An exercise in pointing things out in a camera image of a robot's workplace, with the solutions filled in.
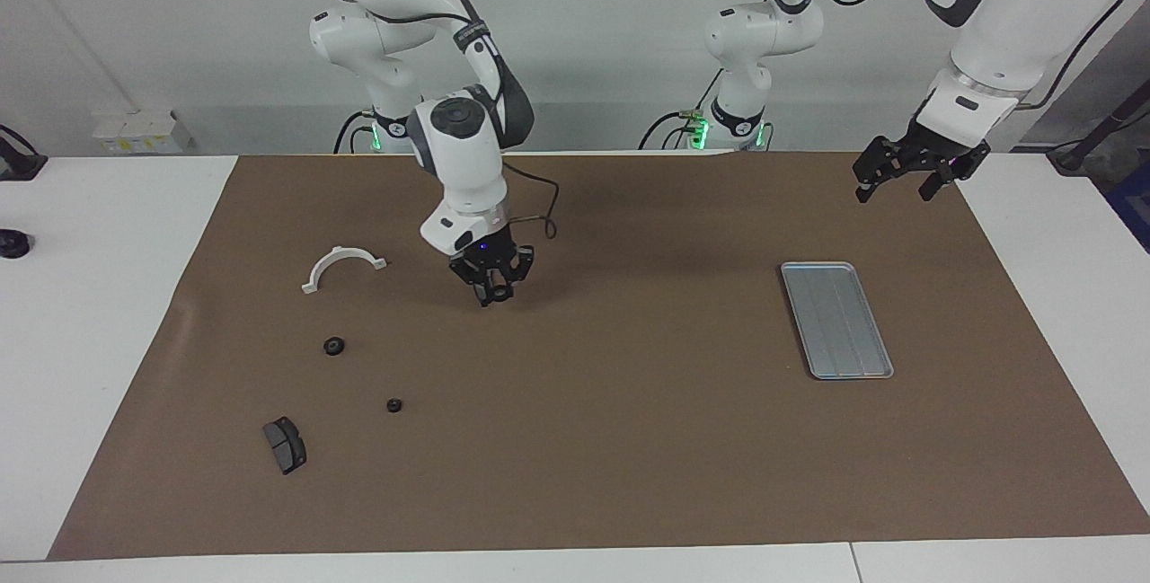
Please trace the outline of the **white box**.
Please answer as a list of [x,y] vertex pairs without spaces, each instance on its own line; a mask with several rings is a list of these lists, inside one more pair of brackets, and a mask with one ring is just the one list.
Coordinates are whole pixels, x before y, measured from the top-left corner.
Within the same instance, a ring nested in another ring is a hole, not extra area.
[[108,155],[184,155],[194,148],[172,110],[94,112],[92,138]]

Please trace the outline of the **brown table mat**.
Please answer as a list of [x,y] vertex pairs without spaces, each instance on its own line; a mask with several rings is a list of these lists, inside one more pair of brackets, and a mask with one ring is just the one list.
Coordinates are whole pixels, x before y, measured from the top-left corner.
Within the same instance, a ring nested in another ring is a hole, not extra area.
[[[515,227],[532,271],[481,307],[411,158],[235,163],[49,559],[1150,534],[959,190],[860,205],[834,154],[515,164],[559,233]],[[388,267],[304,294],[336,246]],[[854,264],[891,378],[808,373],[785,262]]]

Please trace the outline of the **silver metal tray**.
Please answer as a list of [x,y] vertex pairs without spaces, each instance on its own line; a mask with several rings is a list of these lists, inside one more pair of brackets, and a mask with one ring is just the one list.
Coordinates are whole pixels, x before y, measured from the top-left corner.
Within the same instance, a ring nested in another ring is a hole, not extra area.
[[816,381],[879,381],[894,376],[854,264],[785,262],[780,267],[800,333],[802,353]]

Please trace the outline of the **black table clamp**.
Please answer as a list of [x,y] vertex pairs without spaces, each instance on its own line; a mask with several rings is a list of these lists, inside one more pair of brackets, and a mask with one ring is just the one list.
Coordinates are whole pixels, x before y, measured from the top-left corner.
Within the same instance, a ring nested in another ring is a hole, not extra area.
[[48,160],[15,129],[0,124],[0,181],[32,181]]

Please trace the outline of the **blue object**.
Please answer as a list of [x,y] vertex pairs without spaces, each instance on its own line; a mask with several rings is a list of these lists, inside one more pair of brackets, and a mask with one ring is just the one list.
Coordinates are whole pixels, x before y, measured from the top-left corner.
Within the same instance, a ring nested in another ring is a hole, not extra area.
[[1122,183],[1105,194],[1124,227],[1150,254],[1150,183]]

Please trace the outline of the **black stand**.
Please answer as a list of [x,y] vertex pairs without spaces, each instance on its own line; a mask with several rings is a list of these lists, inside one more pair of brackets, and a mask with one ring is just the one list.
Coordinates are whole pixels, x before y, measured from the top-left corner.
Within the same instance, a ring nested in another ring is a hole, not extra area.
[[1124,131],[1138,124],[1142,118],[1150,117],[1150,78],[1127,95],[1118,107],[1109,113],[1096,128],[1084,137],[1076,140],[1066,141],[1052,146],[1046,151],[1046,160],[1053,168],[1064,175],[1076,175],[1084,164],[1084,158],[1112,137],[1114,133]]

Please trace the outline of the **wide dark brake pad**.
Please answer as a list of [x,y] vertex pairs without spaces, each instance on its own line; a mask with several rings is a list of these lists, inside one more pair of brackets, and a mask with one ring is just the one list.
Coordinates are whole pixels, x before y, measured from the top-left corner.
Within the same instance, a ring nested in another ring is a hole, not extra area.
[[307,461],[307,451],[299,428],[291,419],[276,419],[262,425],[262,434],[283,475],[290,475]]

